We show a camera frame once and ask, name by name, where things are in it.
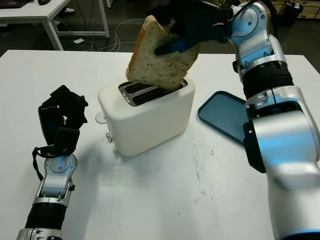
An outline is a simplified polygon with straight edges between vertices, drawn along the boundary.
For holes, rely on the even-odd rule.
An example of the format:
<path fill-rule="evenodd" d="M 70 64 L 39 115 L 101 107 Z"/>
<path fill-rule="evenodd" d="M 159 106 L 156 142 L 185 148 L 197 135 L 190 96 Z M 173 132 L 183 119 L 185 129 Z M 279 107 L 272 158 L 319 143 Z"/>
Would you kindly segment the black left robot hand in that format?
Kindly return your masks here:
<path fill-rule="evenodd" d="M 38 107 L 38 116 L 44 139 L 48 145 L 54 143 L 58 128 L 79 130 L 87 123 L 85 108 L 89 104 L 85 97 L 61 85 L 50 94 L 50 98 Z"/>

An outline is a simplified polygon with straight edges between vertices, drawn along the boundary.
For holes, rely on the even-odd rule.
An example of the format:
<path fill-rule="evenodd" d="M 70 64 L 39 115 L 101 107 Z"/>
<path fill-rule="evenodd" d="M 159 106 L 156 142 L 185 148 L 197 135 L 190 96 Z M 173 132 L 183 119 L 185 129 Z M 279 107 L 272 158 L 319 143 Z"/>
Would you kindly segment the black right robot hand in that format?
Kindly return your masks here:
<path fill-rule="evenodd" d="M 182 33 L 179 38 L 160 45 L 154 53 L 157 56 L 184 53 L 198 43 L 223 41 L 232 34 L 232 17 L 233 10 L 230 8 L 212 8 L 188 13 L 182 18 Z"/>

